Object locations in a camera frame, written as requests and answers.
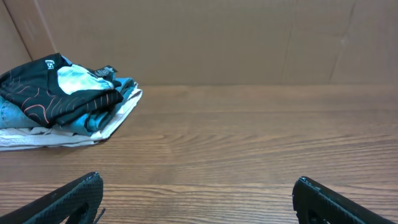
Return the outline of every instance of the clothing pile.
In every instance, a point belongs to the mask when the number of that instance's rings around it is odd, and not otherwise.
[[[107,139],[142,90],[107,65],[91,70],[53,54],[0,76],[0,151],[86,146]]]

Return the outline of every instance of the beige wall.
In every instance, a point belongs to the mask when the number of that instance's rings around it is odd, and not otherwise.
[[[142,84],[398,82],[396,0],[5,0],[33,58]]]
[[[30,61],[29,54],[2,1],[0,1],[0,49],[0,75]]]

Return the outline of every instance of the light blue fabric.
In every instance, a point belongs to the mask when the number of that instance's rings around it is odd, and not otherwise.
[[[1,128],[34,128],[41,127],[28,118],[18,106],[0,96],[0,129]]]
[[[97,113],[84,114],[74,122],[68,125],[59,127],[64,131],[69,131],[85,136],[91,136],[94,132],[102,130],[118,112],[120,107],[128,100],[131,92],[137,88],[132,78],[117,78],[116,81],[121,83],[121,86],[116,87],[116,90],[123,96],[123,101],[109,108],[107,111],[98,111]]]
[[[109,108],[107,111],[101,111],[93,114],[84,114],[71,124],[55,128],[64,131],[70,131],[86,136],[91,136],[94,132],[102,130],[118,112],[120,107],[128,100],[131,92],[137,88],[132,78],[116,78],[121,86],[116,90],[123,96],[123,101]],[[40,125],[28,118],[16,105],[10,103],[0,96],[0,129],[1,128],[34,128]]]

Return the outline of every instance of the folded denim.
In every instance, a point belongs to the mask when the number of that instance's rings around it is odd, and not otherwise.
[[[122,107],[128,99],[130,93],[137,88],[137,84],[132,78],[116,78],[121,86],[116,87],[117,91],[123,96],[123,101],[109,108],[107,111],[87,113],[74,120],[71,124],[62,127],[55,125],[56,129],[69,131],[85,136],[91,136],[96,131],[102,130]],[[36,128],[40,124],[28,118],[18,106],[10,103],[0,96],[0,129],[2,128]]]
[[[0,129],[0,151],[32,149],[37,147],[75,147],[88,146],[107,139],[122,124],[130,112],[136,107],[142,96],[142,90],[136,88],[127,96],[126,101],[112,117],[111,121],[91,136],[83,136],[55,128],[6,128]]]

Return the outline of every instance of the patterned black fabric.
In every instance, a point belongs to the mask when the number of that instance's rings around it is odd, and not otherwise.
[[[18,66],[0,76],[0,95],[46,128],[71,123],[85,113],[106,110],[122,102],[123,96],[116,90],[66,94],[58,85],[57,75],[57,70],[64,66],[70,65],[60,54]]]

